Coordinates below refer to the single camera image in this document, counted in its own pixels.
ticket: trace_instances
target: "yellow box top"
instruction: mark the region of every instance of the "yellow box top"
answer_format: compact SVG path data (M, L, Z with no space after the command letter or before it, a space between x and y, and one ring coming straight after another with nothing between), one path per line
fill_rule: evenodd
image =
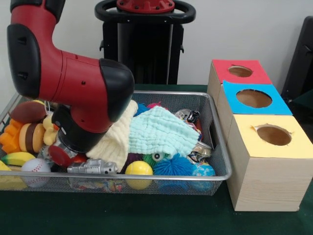
M293 116L234 115L251 157L313 159L313 144Z

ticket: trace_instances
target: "red box top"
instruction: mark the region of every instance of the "red box top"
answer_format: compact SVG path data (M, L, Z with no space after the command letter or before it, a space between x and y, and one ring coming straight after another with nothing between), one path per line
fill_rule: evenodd
M272 84L257 60L213 60L213 65L221 84Z

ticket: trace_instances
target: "basket rim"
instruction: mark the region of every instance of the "basket rim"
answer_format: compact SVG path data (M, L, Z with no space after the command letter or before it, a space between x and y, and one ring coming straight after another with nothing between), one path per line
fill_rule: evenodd
M116 179L116 180L175 180L175 181L224 181L232 174L228 150L223 138L220 121L216 112L213 98L202 92L169 92L169 91L135 91L135 94L175 94L175 95L200 95L209 99L212 111L213 122L217 132L217 137L221 146L222 156L225 163L226 174L223 176L163 176L163 175L125 175L125 174L85 174L85 173L61 173L61 172L22 172L22 171L0 171L0 176L29 176L29 177L53 177L53 178L85 178L85 179ZM9 110L18 104L21 95L15 93L3 112L0 114L0 121L7 116Z

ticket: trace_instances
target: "baseball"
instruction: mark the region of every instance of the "baseball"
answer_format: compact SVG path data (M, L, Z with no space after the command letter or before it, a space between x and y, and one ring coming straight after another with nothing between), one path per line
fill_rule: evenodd
M26 162L22 166L22 171L51 172L51 169L45 160L35 158ZM40 188L48 182L49 177L23 176L23 180L31 188Z

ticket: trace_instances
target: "cardboard hole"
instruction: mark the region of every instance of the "cardboard hole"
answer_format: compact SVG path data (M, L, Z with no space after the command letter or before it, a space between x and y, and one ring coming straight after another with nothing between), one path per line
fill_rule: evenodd
M257 132L261 139L274 145L283 146L291 142L288 131L279 126L267 125L258 128Z
M233 65L228 68L228 72L237 77L250 77L253 73L251 69L244 66Z
M253 108L268 107L272 103L268 94L258 90L242 90L236 94L236 97L241 103Z

